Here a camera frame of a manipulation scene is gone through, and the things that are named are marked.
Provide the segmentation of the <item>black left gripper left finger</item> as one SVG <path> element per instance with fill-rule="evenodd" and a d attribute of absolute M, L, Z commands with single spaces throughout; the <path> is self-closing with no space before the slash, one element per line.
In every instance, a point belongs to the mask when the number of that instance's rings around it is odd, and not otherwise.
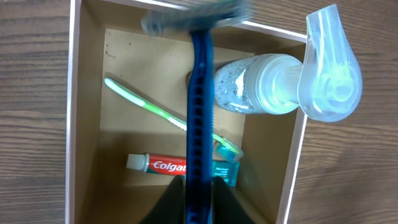
<path fill-rule="evenodd" d="M 175 176 L 152 210 L 140 224 L 181 224 L 185 202 L 185 178 Z"/>

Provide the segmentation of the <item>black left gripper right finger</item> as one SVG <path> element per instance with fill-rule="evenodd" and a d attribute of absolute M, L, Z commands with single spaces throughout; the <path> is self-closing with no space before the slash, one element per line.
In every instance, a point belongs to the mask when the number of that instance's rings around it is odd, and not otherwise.
<path fill-rule="evenodd" d="M 221 177 L 213 178 L 212 197 L 214 224 L 254 224 Z"/>

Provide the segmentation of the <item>Colgate toothpaste tube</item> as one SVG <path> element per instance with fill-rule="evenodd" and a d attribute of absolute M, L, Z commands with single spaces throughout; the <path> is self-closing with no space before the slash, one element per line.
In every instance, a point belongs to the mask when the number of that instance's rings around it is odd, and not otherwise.
<path fill-rule="evenodd" d="M 212 177 L 221 177 L 229 186 L 235 187 L 238 179 L 239 162 L 213 161 Z M 143 173 L 186 176 L 186 158 L 159 154 L 129 154 L 126 168 Z"/>

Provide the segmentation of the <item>green white toothbrush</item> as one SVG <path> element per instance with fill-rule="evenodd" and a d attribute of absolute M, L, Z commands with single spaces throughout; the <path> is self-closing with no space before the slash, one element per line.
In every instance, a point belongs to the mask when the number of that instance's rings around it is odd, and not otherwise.
<path fill-rule="evenodd" d="M 116 80 L 107 77 L 104 79 L 104 83 L 108 88 L 131 103 L 140 106 L 141 108 L 144 108 L 145 110 L 150 111 L 151 113 L 154 113 L 163 119 L 166 119 L 168 122 L 184 131 L 187 130 L 187 123 L 185 121 L 178 119 L 176 116 L 171 115 L 162 108 L 144 99 Z M 228 162 L 238 162 L 243 157 L 243 151 L 228 139 L 221 137 L 216 133 L 212 134 L 212 138 L 219 144 L 219 146 L 216 147 L 215 152 L 220 158 Z"/>

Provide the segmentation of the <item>clear soap pump bottle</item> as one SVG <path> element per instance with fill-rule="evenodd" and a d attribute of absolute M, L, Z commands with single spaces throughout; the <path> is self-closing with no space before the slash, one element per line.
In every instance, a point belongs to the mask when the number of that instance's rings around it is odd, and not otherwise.
<path fill-rule="evenodd" d="M 304 60 L 262 54 L 229 62 L 214 75 L 215 103 L 243 114 L 287 114 L 336 122 L 359 105 L 363 81 L 337 5 L 309 14 Z"/>

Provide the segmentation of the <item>blue disposable razor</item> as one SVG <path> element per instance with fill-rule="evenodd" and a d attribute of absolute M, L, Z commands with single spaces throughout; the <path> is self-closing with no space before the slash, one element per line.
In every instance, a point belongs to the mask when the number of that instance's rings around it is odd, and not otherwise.
<path fill-rule="evenodd" d="M 213 223 L 213 40 L 211 30 L 231 26 L 249 16 L 247 1 L 215 1 L 186 10 L 149 11 L 141 20 L 148 35 L 189 32 L 194 64 L 187 90 L 187 174 L 185 218 L 187 223 Z"/>

